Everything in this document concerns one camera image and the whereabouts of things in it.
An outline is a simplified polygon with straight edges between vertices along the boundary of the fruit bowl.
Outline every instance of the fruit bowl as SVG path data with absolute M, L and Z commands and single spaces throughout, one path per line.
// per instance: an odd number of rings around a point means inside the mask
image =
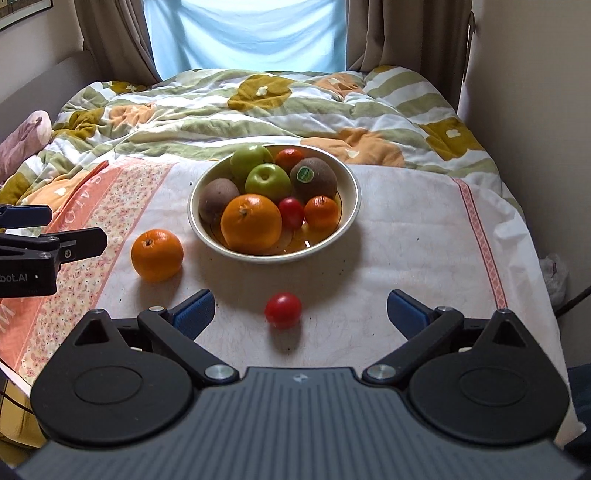
M 212 227 L 208 223 L 204 222 L 199 216 L 199 198 L 203 189 L 211 181 L 216 179 L 232 178 L 232 173 L 230 172 L 231 155 L 216 163 L 196 182 L 187 205 L 189 223 L 191 224 L 191 228 L 197 234 L 197 236 L 209 248 L 226 257 L 234 258 L 244 262 L 259 264 L 276 264 L 300 260 L 316 252 L 319 252 L 323 248 L 333 243 L 349 229 L 351 224 L 353 224 L 353 221 L 355 221 L 357 213 L 359 212 L 359 207 L 361 206 L 361 191 L 359 189 L 359 184 L 353 173 L 345 164 L 343 164 L 336 157 L 323 150 L 320 150 L 319 148 L 308 147 L 305 145 L 285 144 L 269 144 L 265 145 L 265 147 L 269 150 L 273 157 L 275 157 L 277 153 L 285 148 L 297 148 L 304 154 L 306 158 L 320 158 L 332 169 L 336 175 L 338 184 L 335 201 L 340 207 L 340 221 L 334 232 L 332 232 L 326 238 L 315 241 L 313 235 L 298 236 L 298 238 L 296 238 L 295 234 L 287 232 L 284 229 L 278 243 L 273 248 L 269 249 L 269 251 L 264 255 L 248 255 L 230 250 L 225 245 L 219 228 Z

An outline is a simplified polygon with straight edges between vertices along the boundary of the plastic bag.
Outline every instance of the plastic bag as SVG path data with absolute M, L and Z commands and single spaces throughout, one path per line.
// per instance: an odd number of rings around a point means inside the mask
M 553 308 L 559 307 L 566 295 L 566 278 L 569 276 L 569 271 L 557 254 L 550 254 L 541 259 L 540 268 L 550 296 L 550 303 Z

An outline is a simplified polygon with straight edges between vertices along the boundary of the beige curtain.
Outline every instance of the beige curtain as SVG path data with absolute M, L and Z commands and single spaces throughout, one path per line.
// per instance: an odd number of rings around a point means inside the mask
M 421 73 L 457 109 L 472 0 L 347 0 L 347 66 Z
M 74 0 L 84 48 L 108 80 L 153 85 L 156 71 L 142 0 Z

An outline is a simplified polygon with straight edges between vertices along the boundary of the green apple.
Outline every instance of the green apple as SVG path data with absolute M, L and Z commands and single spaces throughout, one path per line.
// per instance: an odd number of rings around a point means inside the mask
M 272 162 L 271 153 L 262 145 L 239 147 L 230 158 L 230 171 L 238 183 L 244 184 L 254 167 Z
M 248 174 L 246 193 L 258 193 L 277 203 L 291 195 L 291 180 L 285 170 L 274 163 L 263 163 Z

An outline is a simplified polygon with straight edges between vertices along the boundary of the blue gripper pad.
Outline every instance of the blue gripper pad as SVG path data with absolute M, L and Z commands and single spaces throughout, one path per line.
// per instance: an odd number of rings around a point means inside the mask
M 51 222 L 52 211 L 47 205 L 0 205 L 0 228 L 44 226 Z
M 408 340 L 427 328 L 434 320 L 434 312 L 402 290 L 388 295 L 388 318 Z
M 168 311 L 168 321 L 184 336 L 195 340 L 213 320 L 216 301 L 209 290 L 195 295 Z

